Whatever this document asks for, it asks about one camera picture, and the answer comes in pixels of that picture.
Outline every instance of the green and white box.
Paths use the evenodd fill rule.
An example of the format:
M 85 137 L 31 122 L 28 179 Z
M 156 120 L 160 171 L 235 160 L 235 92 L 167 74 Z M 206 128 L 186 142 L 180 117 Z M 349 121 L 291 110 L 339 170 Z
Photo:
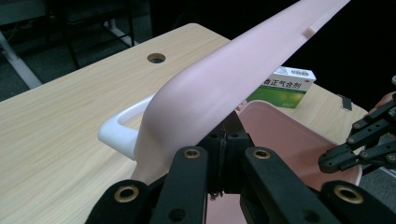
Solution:
M 315 81 L 316 77 L 310 70 L 281 66 L 247 101 L 263 100 L 275 106 L 295 108 Z

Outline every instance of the chair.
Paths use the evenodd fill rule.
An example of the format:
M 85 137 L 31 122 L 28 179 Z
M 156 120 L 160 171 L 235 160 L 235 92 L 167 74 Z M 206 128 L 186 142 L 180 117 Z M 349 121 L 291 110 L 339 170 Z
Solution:
M 64 41 L 67 44 L 73 63 L 77 69 L 80 68 L 77 54 L 81 53 L 82 51 L 95 48 L 100 44 L 104 44 L 116 39 L 123 39 L 125 41 L 125 37 L 127 35 L 131 37 L 131 43 L 126 41 L 126 44 L 129 45 L 129 47 L 134 46 L 134 27 L 131 0 L 46 0 L 46 3 L 48 19 L 50 20 L 50 15 L 53 15 L 57 22 L 60 23 Z M 84 49 L 77 49 L 73 47 L 72 42 L 74 42 L 74 40 L 69 34 L 71 30 L 77 30 L 84 27 L 93 26 L 95 24 L 101 24 L 103 28 L 106 28 L 105 24 L 108 24 L 109 28 L 114 28 L 114 20 L 122 16 L 126 16 L 128 18 L 128 34 L 121 33 L 118 30 L 118 34 L 113 34 L 115 36 L 114 38 L 111 38 L 110 40 L 100 44 L 90 45 Z

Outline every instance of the medicine box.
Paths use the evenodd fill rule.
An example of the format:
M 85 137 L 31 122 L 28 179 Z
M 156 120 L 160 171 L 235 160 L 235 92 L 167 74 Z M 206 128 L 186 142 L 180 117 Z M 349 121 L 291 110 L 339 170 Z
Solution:
M 295 108 L 315 81 L 311 70 L 281 66 L 251 93 L 247 101 L 263 100 L 275 106 Z

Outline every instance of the gray floor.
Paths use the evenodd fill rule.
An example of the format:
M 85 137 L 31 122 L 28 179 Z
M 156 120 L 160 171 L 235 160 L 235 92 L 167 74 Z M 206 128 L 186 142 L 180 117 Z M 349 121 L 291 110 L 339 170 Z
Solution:
M 37 30 L 40 30 L 40 25 L 42 25 L 40 21 L 32 21 L 21 24 L 15 29 L 15 32 L 14 29 L 2 29 L 2 32 L 6 38 L 9 38 L 12 48 L 26 62 L 40 81 L 47 83 L 75 71 L 75 67 L 66 46 L 62 43 L 60 34 L 54 32 L 50 36 L 50 42 L 47 43 L 43 35 L 37 34 Z M 125 30 L 125 20 L 118 20 L 117 26 L 121 30 Z M 88 29 L 85 32 L 92 33 L 95 38 L 107 35 L 107 33 L 96 28 Z M 135 9 L 134 35 L 138 43 L 152 38 L 149 6 L 145 1 L 142 1 Z M 79 58 L 83 65 L 88 65 L 124 49 L 126 49 L 125 45 L 114 43 L 100 48 L 94 54 L 87 53 L 79 56 Z M 26 91 L 29 91 L 29 88 L 9 65 L 5 57 L 0 56 L 0 101 Z M 378 169 L 361 179 L 361 187 L 396 213 L 396 178 L 393 175 L 395 173 Z

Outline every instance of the table surface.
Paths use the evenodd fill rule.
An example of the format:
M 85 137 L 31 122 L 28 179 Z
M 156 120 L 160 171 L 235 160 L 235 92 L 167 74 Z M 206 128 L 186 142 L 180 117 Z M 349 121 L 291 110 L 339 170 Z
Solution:
M 135 166 L 98 140 L 102 122 L 228 42 L 188 24 L 1 102 L 0 222 L 84 223 Z M 149 62 L 153 53 L 165 61 Z M 296 109 L 280 109 L 337 144 L 366 114 L 342 109 L 339 96 L 315 84 Z M 140 120 L 127 125 L 138 129 Z

